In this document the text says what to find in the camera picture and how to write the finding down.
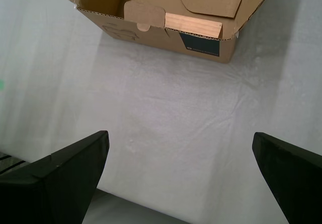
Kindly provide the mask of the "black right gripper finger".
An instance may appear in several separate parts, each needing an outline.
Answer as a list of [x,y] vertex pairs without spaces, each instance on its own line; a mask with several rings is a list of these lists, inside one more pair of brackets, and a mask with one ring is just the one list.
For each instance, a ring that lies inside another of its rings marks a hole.
[[108,152],[101,130],[2,174],[1,223],[82,223]]
[[289,223],[321,223],[321,156],[263,132],[252,150]]

